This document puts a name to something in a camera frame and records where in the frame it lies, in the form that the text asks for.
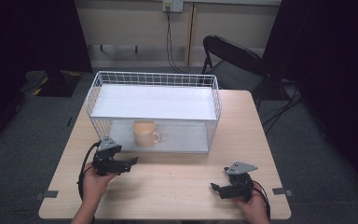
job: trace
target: black cable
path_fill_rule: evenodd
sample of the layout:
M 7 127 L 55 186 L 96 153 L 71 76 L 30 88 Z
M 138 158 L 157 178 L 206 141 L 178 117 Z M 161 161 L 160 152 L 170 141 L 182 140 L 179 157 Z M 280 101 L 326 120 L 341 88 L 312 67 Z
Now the black cable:
M 292 54 L 293 54 L 294 45 L 295 45 L 295 43 L 297 42 L 297 40 L 299 39 L 300 33 L 301 33 L 301 31 L 303 30 L 303 28 L 304 28 L 304 26 L 305 26 L 305 22 L 306 22 L 306 20 L 308 19 L 309 15 L 310 15 L 310 12 L 313 10 L 313 7 L 314 7 L 314 5 L 315 5 L 315 2 L 316 2 L 316 0 L 314 0 L 314 1 L 312 2 L 312 4 L 310 5 L 310 9 L 308 10 L 308 12 L 307 12 L 306 17 L 304 18 L 304 20 L 301 22 L 300 28 L 299 28 L 298 32 L 296 33 L 296 35 L 295 35 L 295 39 L 294 39 L 294 41 L 293 41 L 293 44 L 290 46 L 288 56 L 287 56 L 287 58 L 286 58 L 286 60 L 285 60 L 285 62 L 284 62 L 284 64 L 283 64 L 280 79 L 283 78 L 283 76 L 284 76 L 284 74 L 285 74 L 285 72 L 286 72 L 289 59 L 290 59 L 290 57 L 291 57 Z M 292 103 L 293 99 L 294 99 L 294 97 L 292 97 L 292 98 L 290 99 L 289 103 Z M 288 106 L 288 105 L 286 105 L 286 106 L 283 107 L 283 108 L 284 108 L 283 112 L 287 110 L 287 108 L 286 108 L 287 106 Z M 280 113 L 280 114 L 278 114 L 278 115 L 274 115 L 274 116 L 277 116 L 277 118 L 276 118 L 276 120 L 273 122 L 273 124 L 275 124 L 275 122 L 278 120 L 278 118 L 279 118 L 281 115 L 282 115 L 282 113 Z M 269 127 L 269 129 L 268 129 L 268 131 L 266 132 L 266 134 L 267 134 L 267 133 L 269 132 L 269 130 L 272 128 L 273 124 Z
M 271 220 L 271 206 L 269 205 L 269 197 L 267 196 L 266 191 L 264 190 L 263 186 L 261 186 L 260 183 L 258 183 L 255 180 L 252 181 L 255 182 L 258 186 L 260 186 L 260 188 L 263 190 L 264 193 L 260 189 L 255 188 L 255 186 L 250 186 L 248 184 L 243 184 L 243 183 L 238 183 L 238 184 L 245 186 L 247 189 L 253 189 L 257 193 L 259 193 L 261 197 L 263 197 L 264 203 L 266 204 L 266 212 L 267 212 L 268 220 Z
M 270 110 L 269 112 L 265 113 L 264 115 L 261 115 L 260 118 L 262 119 L 262 118 L 264 118 L 266 115 L 268 115 L 268 114 L 270 114 L 270 113 L 272 113 L 272 112 L 274 112 L 274 111 L 279 111 L 279 110 L 282 110 L 282 109 L 283 109 L 283 107 L 277 108 L 277 109 L 272 109 L 272 110 Z
M 264 122 L 264 123 L 262 124 L 262 126 L 265 126 L 266 124 L 268 124 L 269 122 L 271 122 L 273 119 L 275 119 L 275 120 L 272 122 L 272 124 L 269 126 L 269 128 L 267 129 L 267 131 L 265 132 L 265 135 L 267 135 L 267 134 L 269 133 L 269 131 L 271 130 L 271 128 L 274 126 L 274 124 L 278 121 L 278 119 L 281 117 L 281 115 L 282 115 L 284 112 L 286 112 L 289 108 L 292 108 L 294 105 L 296 105 L 296 104 L 298 104 L 299 102 L 301 102 L 302 99 L 300 98 L 300 99 L 298 99 L 296 102 L 293 103 L 294 99 L 296 98 L 296 93 L 298 92 L 298 89 L 299 89 L 299 86 L 297 85 L 297 86 L 296 86 L 296 89 L 295 89 L 295 92 L 293 93 L 293 96 L 290 98 L 289 102 L 288 102 L 286 105 L 284 105 L 282 108 L 278 109 L 278 111 L 281 110 L 281 112 L 278 113 L 278 111 L 277 111 L 274 116 L 272 116 L 271 118 L 269 118 L 266 122 Z
M 171 37 L 171 16 L 170 16 L 170 7 L 165 7 L 166 13 L 167 13 L 167 19 L 168 19 L 168 30 L 167 30 L 167 56 L 168 56 L 168 63 L 170 64 L 171 68 L 176 73 L 182 73 L 187 74 L 187 72 L 182 71 L 180 68 L 178 68 L 173 60 L 172 56 L 172 37 Z
M 269 205 L 269 197 L 267 196 L 266 191 L 264 190 L 263 186 L 261 186 L 260 183 L 258 183 L 257 181 L 253 180 L 253 182 L 255 182 L 258 186 L 260 186 L 260 188 L 263 190 L 264 194 L 256 188 L 253 188 L 255 191 L 257 191 L 259 194 L 261 194 L 261 196 L 263 196 L 264 198 L 264 202 L 266 203 L 266 210 L 267 210 L 267 217 L 268 220 L 271 220 L 271 206 Z
M 87 168 L 87 169 L 83 172 L 83 175 L 84 175 L 89 169 L 91 169 L 92 167 L 94 167 L 94 166 L 91 165 L 91 167 Z
M 77 184 L 78 184 L 79 195 L 80 195 L 80 198 L 82 200 L 83 200 L 83 179 L 84 179 L 84 174 L 86 173 L 84 168 L 86 167 L 86 162 L 87 162 L 87 159 L 89 158 L 89 155 L 90 155 L 92 149 L 95 148 L 95 147 L 98 147 L 101 144 L 101 142 L 102 141 L 100 140 L 100 141 L 92 144 L 92 146 L 87 151 L 86 157 L 84 158 L 82 166 L 81 166 L 81 170 L 80 170 L 80 174 L 79 174 Z

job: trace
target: human hand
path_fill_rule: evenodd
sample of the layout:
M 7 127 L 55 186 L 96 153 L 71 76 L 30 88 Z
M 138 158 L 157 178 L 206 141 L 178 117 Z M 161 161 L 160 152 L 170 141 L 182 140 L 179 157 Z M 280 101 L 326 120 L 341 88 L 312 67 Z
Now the human hand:
M 255 188 L 261 190 L 261 187 L 255 183 Z M 238 207 L 245 214 L 246 219 L 252 224 L 268 224 L 266 202 L 259 192 L 252 190 L 252 198 L 246 202 L 243 198 L 233 199 Z
M 100 176 L 96 174 L 96 169 L 91 162 L 84 168 L 83 178 L 83 202 L 80 205 L 72 224 L 89 224 L 97 210 L 98 204 L 107 189 L 107 184 L 117 174 Z
M 83 201 L 99 202 L 106 192 L 107 185 L 117 174 L 100 176 L 91 162 L 85 166 L 83 179 Z

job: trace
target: black chair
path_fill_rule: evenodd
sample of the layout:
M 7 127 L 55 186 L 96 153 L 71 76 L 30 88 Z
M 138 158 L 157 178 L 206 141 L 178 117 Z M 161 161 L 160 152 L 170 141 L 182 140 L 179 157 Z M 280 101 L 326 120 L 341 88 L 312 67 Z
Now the black chair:
M 206 36 L 203 46 L 206 59 L 202 74 L 215 75 L 220 89 L 249 91 L 258 109 L 269 82 L 269 74 L 261 58 L 253 51 L 217 35 Z M 213 65 L 211 54 L 221 61 Z

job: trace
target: wooden table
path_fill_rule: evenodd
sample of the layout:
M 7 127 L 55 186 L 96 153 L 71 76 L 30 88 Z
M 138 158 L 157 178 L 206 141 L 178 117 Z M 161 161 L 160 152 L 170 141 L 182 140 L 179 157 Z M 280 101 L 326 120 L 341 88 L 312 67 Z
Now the wooden table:
M 249 174 L 266 190 L 272 219 L 287 219 L 291 211 L 281 188 L 269 144 L 248 91 L 221 91 L 222 115 L 208 154 L 129 153 L 117 160 L 139 156 L 130 173 L 115 177 L 109 184 L 95 214 L 101 219 L 142 220 L 230 220 L 244 219 L 231 201 L 220 199 L 210 183 L 227 186 L 223 168 L 234 161 L 258 166 Z M 77 178 L 90 146 L 99 139 L 82 107 L 48 190 L 56 198 L 45 198 L 39 210 L 42 218 L 72 218 L 81 200 Z

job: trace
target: wire basket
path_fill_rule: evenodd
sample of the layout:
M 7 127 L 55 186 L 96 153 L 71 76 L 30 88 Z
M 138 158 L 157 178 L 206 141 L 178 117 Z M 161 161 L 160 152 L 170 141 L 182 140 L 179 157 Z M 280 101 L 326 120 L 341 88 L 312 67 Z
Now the wire basket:
M 221 114 L 213 75 L 100 71 L 86 107 L 100 139 L 109 135 L 123 151 L 208 152 Z M 147 148 L 134 144 L 136 120 L 155 121 L 163 141 Z

